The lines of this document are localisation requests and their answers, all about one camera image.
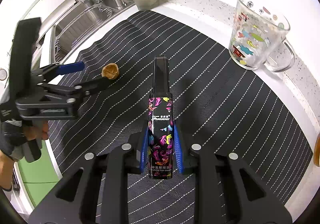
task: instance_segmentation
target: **black placemat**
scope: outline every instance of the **black placemat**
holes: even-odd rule
[[[199,144],[242,156],[285,203],[312,157],[291,113],[255,73],[236,65],[227,49],[152,11],[137,12],[81,51],[77,61],[85,63],[85,70],[60,81],[71,86],[100,77],[110,62],[117,63],[121,73],[106,91],[85,101],[79,120],[49,122],[61,172],[87,152],[107,153],[141,130],[147,118],[153,58],[160,54],[170,58],[173,115],[184,129]],[[195,178],[174,169],[169,181],[151,180],[146,171],[129,176],[130,223],[192,223]],[[227,220],[223,194],[220,200],[221,215]]]

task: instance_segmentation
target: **stainless steel sink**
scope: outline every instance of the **stainless steel sink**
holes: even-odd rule
[[[63,64],[97,30],[134,5],[132,0],[124,1],[127,6],[123,10],[116,9],[112,0],[95,5],[75,4],[52,27],[50,63]]]

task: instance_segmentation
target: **black glove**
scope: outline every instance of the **black glove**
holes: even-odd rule
[[[23,158],[21,145],[27,142],[22,121],[6,121],[0,124],[0,150],[14,161]]]

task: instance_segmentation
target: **blue gripper pad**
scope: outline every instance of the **blue gripper pad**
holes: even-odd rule
[[[148,160],[148,125],[145,127],[144,130],[142,130],[144,133],[143,141],[142,141],[142,147],[141,147],[141,154],[140,154],[140,171],[143,173],[144,168],[146,166],[146,162]]]
[[[183,173],[183,159],[182,159],[182,149],[180,145],[180,139],[179,139],[179,131],[178,127],[176,125],[176,122],[173,122],[173,146],[174,146],[174,152],[176,156],[176,162],[177,162],[177,167],[179,170],[179,173]]]
[[[57,68],[56,73],[58,75],[64,75],[64,74],[69,74],[73,72],[79,72],[79,71],[82,71],[83,69],[84,69],[83,62],[75,62],[75,63],[66,64],[66,65],[60,65]]]

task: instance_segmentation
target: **glass mug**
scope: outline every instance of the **glass mug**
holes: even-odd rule
[[[238,0],[229,53],[239,66],[248,70],[264,64],[270,71],[285,71],[295,61],[293,48],[285,37],[289,31],[288,20],[271,7],[259,0]],[[290,52],[290,61],[279,66],[269,56],[282,43]]]

